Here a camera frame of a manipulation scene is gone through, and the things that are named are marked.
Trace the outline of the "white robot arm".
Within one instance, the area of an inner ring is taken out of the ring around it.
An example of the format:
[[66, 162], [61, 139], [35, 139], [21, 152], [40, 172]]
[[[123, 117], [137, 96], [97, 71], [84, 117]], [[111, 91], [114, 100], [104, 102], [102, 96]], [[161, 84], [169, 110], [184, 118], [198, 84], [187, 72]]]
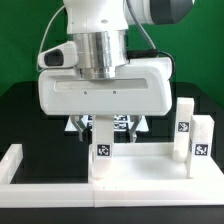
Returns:
[[38, 55], [42, 110], [68, 115], [78, 131], [93, 117], [94, 143], [114, 142], [114, 117], [164, 116], [172, 106], [172, 57], [151, 47], [129, 51], [133, 24], [175, 24], [195, 0], [63, 0], [70, 40]]

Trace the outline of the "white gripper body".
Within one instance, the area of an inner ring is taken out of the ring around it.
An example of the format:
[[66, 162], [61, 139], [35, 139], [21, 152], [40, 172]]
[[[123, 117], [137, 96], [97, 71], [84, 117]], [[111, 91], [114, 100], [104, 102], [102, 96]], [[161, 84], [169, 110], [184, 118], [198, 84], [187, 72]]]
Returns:
[[38, 80], [48, 115], [164, 116], [172, 106], [167, 57], [133, 59], [112, 79], [85, 80], [76, 69], [45, 70]]

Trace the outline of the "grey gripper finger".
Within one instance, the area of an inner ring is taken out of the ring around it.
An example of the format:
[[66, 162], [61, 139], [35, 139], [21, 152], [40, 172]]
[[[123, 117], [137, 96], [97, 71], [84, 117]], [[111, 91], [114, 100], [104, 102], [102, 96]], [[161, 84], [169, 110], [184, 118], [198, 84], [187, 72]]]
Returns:
[[73, 124], [73, 126], [76, 128], [76, 130], [78, 131], [79, 134], [79, 140], [83, 141], [84, 140], [84, 131], [86, 129], [86, 126], [84, 125], [83, 121], [82, 121], [83, 116], [82, 115], [71, 115], [70, 119], [71, 119], [71, 123]]
[[142, 121], [142, 116], [141, 115], [131, 115], [130, 121], [132, 122], [132, 126], [129, 129], [130, 142], [135, 143], [137, 140], [136, 130], [137, 130], [138, 125]]

